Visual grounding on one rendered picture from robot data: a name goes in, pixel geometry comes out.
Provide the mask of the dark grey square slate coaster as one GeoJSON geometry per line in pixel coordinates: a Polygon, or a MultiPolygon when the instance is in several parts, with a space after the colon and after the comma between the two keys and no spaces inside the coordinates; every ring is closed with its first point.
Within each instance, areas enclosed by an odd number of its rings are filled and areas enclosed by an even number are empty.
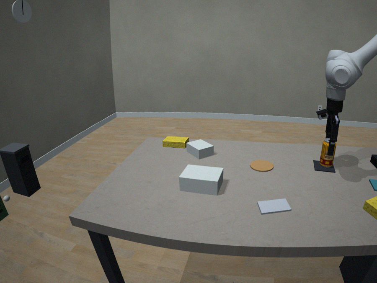
{"type": "Polygon", "coordinates": [[[314,160],[313,162],[314,162],[315,171],[334,172],[335,173],[335,169],[334,169],[333,165],[329,168],[325,168],[325,167],[322,167],[320,165],[320,161],[314,160]]]}

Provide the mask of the teal flat square tile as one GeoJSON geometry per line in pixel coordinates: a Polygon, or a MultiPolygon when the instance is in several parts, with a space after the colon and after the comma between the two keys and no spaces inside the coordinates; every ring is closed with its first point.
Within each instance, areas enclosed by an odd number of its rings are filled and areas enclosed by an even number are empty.
{"type": "Polygon", "coordinates": [[[369,179],[374,191],[377,191],[377,180],[369,179]]]}

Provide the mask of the tan round disc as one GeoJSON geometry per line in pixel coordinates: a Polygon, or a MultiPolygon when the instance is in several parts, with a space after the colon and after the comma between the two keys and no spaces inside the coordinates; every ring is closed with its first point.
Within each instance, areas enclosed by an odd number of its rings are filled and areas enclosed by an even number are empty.
{"type": "Polygon", "coordinates": [[[274,165],[267,160],[255,160],[251,162],[250,167],[255,171],[268,172],[274,168],[274,165]]]}

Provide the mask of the yellow and red drink can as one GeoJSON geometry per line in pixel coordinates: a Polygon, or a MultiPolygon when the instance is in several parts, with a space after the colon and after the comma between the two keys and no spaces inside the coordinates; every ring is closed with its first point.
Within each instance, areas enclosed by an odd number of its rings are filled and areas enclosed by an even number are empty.
{"type": "Polygon", "coordinates": [[[328,153],[328,146],[330,138],[325,138],[323,145],[322,145],[322,151],[320,156],[320,165],[325,168],[329,168],[333,165],[335,150],[336,150],[336,143],[334,146],[333,156],[327,155],[328,153]]]}

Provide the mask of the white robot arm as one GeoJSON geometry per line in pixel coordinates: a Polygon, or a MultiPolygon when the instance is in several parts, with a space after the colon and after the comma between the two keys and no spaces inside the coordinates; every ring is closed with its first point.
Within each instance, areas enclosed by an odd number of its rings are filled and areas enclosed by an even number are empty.
{"type": "MultiPolygon", "coordinates": [[[[345,100],[346,89],[350,88],[362,76],[364,66],[376,55],[377,34],[355,52],[329,51],[325,66],[326,97],[336,101],[345,100]]],[[[321,120],[328,118],[331,112],[323,109],[316,113],[321,120]]]]}

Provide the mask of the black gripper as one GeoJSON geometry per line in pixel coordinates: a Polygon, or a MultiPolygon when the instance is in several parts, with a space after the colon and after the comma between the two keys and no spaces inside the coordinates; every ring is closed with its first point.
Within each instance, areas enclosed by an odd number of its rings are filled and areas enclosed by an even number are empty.
{"type": "Polygon", "coordinates": [[[327,107],[326,109],[328,111],[332,111],[330,115],[328,115],[327,118],[327,124],[326,124],[326,138],[330,138],[329,146],[328,146],[328,153],[327,155],[333,156],[334,146],[335,142],[337,142],[338,137],[338,128],[340,120],[338,119],[338,113],[342,112],[343,109],[343,100],[342,101],[336,101],[331,100],[327,98],[327,107]]]}

